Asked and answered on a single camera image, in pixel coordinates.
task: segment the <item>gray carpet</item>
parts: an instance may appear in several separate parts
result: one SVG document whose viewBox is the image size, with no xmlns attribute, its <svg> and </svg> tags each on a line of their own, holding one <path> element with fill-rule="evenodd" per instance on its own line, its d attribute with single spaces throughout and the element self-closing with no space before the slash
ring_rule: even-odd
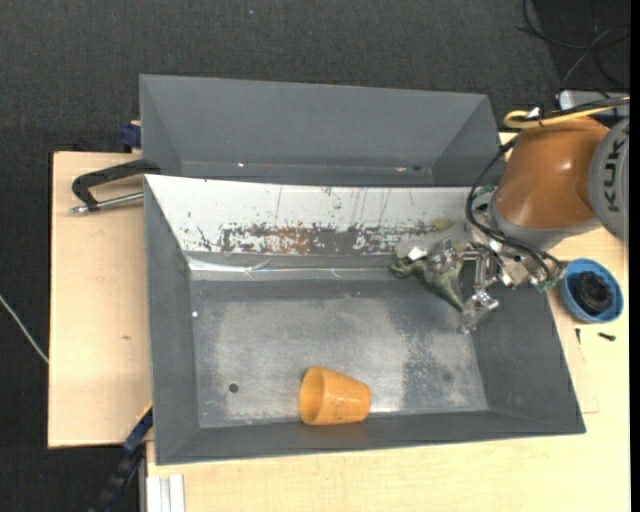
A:
<svg viewBox="0 0 640 512">
<path fill-rule="evenodd" d="M 594 3 L 603 26 L 630 22 L 630 0 Z M 589 34 L 571 10 L 584 6 L 538 4 L 545 28 Z M 0 1 L 0 293 L 46 349 L 48 152 L 122 151 L 139 73 L 481 92 L 501 119 L 551 105 L 580 56 L 520 26 L 509 0 Z M 626 55 L 603 58 L 628 84 Z M 596 75 L 581 68 L 572 85 Z M 46 450 L 46 391 L 45 365 L 0 311 L 3 511 L 86 510 L 117 463 L 117 448 Z M 119 508 L 136 509 L 135 490 Z"/>
</svg>

